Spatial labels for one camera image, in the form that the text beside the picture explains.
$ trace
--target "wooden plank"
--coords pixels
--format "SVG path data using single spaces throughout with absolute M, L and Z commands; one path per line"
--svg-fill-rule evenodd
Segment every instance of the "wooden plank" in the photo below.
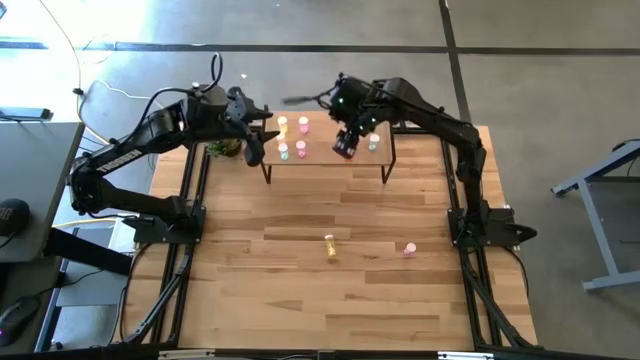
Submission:
M 502 206 L 489 133 L 479 129 L 488 152 L 485 197 Z M 241 157 L 212 159 L 180 346 L 469 350 L 440 141 L 402 135 L 396 145 L 386 186 L 379 168 L 344 166 L 275 167 L 267 185 Z M 160 156 L 153 194 L 178 193 L 185 157 L 183 149 Z M 326 258 L 327 234 L 336 239 L 335 263 Z M 402 250 L 409 242 L 417 252 L 407 258 Z M 128 331 L 155 301 L 165 255 L 166 246 L 154 245 L 138 263 L 126 304 Z M 487 260 L 496 302 L 535 342 L 520 266 L 498 248 L 487 249 Z M 170 314 L 173 309 L 165 334 Z M 483 305 L 479 314 L 488 339 Z

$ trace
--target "pink cup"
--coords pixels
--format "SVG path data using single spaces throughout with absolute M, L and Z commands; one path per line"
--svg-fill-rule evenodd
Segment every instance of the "pink cup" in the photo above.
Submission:
M 305 143 L 304 141 L 298 141 L 296 143 L 296 149 L 298 149 L 298 156 L 300 158 L 307 156 L 307 143 Z
M 300 125 L 300 132 L 303 135 L 307 135 L 309 133 L 309 119 L 306 116 L 302 116 L 298 119 L 298 124 Z
M 411 256 L 413 255 L 413 253 L 415 253 L 417 250 L 416 244 L 414 243 L 408 243 L 407 247 L 404 248 L 404 256 Z

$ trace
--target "small plant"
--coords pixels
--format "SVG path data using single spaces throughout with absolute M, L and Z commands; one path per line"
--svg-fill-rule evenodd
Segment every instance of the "small plant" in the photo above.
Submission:
M 239 139 L 212 141 L 205 145 L 207 153 L 213 157 L 234 157 L 240 153 L 242 142 Z

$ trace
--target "concrete floor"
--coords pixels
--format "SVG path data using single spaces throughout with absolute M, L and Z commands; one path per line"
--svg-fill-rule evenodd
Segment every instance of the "concrete floor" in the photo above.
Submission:
M 51 3 L 61 6 L 59 1 Z M 448 4 L 458 46 L 640 47 L 640 3 L 634 0 L 449 0 Z M 78 44 L 100 36 L 105 41 L 185 44 L 446 45 L 437 0 L 76 5 L 95 19 L 82 20 L 92 31 L 72 34 Z M 61 16 L 63 26 L 78 28 L 73 22 L 80 20 Z M 4 98 L 24 102 L 25 96 L 16 89 L 42 84 L 43 90 L 30 96 L 31 101 L 46 104 L 58 119 L 73 119 L 73 98 L 67 94 L 75 86 L 75 65 L 64 43 L 55 38 L 57 30 L 48 24 L 44 30 L 43 25 L 37 31 L 35 26 L 23 26 L 11 34 L 46 36 L 56 46 L 49 51 L 0 50 L 0 91 Z M 330 87 L 344 71 L 367 79 L 403 76 L 426 100 L 459 115 L 447 54 L 234 52 L 224 57 L 221 84 L 240 85 L 256 103 L 272 109 L 280 107 L 284 96 Z M 208 53 L 193 52 L 116 52 L 100 64 L 87 60 L 83 77 L 85 84 L 99 78 L 131 94 L 149 95 L 163 86 L 208 81 L 209 58 Z M 53 70 L 34 66 L 42 63 L 56 66 Z M 604 275 L 605 267 L 579 196 L 555 199 L 549 191 L 606 156 L 620 141 L 640 137 L 640 57 L 461 55 L 460 64 L 472 120 L 490 126 L 505 196 L 518 221 L 539 232 L 522 246 L 522 257 L 540 344 L 554 350 L 640 358 L 640 284 L 590 294 L 582 291 L 580 282 Z M 100 132 L 119 136 L 134 126 L 143 106 L 144 102 L 94 84 L 84 116 Z M 633 173 L 640 174 L 640 166 Z M 147 191 L 150 175 L 149 166 L 138 161 L 114 173 L 113 182 Z M 68 203 L 59 213 L 64 220 L 74 216 Z M 629 246 L 630 252 L 640 248 Z M 65 314 L 63 321 L 85 316 Z M 111 326 L 111 321 L 94 318 L 95 332 L 63 331 L 57 340 L 95 343 L 91 337 L 104 333 L 100 327 Z M 77 339 L 83 335 L 88 340 Z

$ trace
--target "small bottle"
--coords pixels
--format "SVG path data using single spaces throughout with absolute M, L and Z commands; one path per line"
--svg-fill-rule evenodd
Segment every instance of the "small bottle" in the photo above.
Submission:
M 298 156 L 302 159 L 307 156 L 307 143 L 300 140 L 296 143 L 296 149 L 298 149 Z
M 338 253 L 336 252 L 336 241 L 333 235 L 327 235 L 324 237 L 324 242 L 327 245 L 327 261 L 335 263 L 338 261 Z
M 282 161 L 289 160 L 289 147 L 287 146 L 287 144 L 278 145 L 278 151 L 280 151 L 280 159 Z
M 404 254 L 405 257 L 410 257 L 411 255 L 413 255 L 413 253 L 416 252 L 416 250 L 417 250 L 416 244 L 408 243 L 407 247 L 404 248 L 402 253 Z
M 280 128 L 280 133 L 281 134 L 286 134 L 287 131 L 289 130 L 289 127 L 287 126 L 287 118 L 284 116 L 280 116 L 278 118 L 278 127 Z
M 298 119 L 298 124 L 302 135 L 307 135 L 309 133 L 309 119 L 306 116 L 302 116 Z
M 380 142 L 380 135 L 371 134 L 369 136 L 369 151 L 375 151 L 378 147 L 378 143 Z

